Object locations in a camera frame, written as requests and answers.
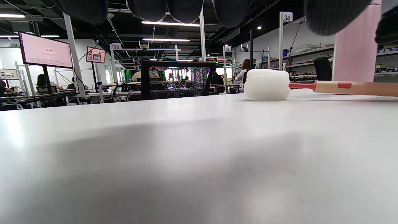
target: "pink pillar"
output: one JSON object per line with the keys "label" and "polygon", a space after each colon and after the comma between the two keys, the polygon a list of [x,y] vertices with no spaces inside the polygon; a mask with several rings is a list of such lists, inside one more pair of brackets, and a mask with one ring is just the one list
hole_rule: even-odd
{"label": "pink pillar", "polygon": [[373,82],[381,1],[373,0],[352,23],[336,34],[333,81]]}

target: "white table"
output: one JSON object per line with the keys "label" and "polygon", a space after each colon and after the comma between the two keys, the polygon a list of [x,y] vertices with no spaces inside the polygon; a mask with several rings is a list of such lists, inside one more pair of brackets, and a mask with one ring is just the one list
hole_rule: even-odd
{"label": "white table", "polygon": [[0,112],[0,223],[396,224],[397,113],[311,90]]}

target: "blue container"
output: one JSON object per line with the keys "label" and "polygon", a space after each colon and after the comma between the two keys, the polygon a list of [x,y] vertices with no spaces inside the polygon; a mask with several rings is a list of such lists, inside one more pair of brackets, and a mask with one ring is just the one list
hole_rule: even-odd
{"label": "blue container", "polygon": [[289,50],[283,49],[282,53],[283,53],[283,57],[286,57],[287,54],[289,53]]}

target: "monitor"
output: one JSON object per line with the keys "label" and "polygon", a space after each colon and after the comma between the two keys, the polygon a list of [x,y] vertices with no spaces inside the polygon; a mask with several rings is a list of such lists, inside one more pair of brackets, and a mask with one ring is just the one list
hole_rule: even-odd
{"label": "monitor", "polygon": [[19,32],[24,64],[72,69],[69,43]]}
{"label": "monitor", "polygon": [[87,62],[105,63],[105,50],[87,47]]}
{"label": "monitor", "polygon": [[15,69],[0,69],[0,79],[4,80],[18,80],[17,70]]}

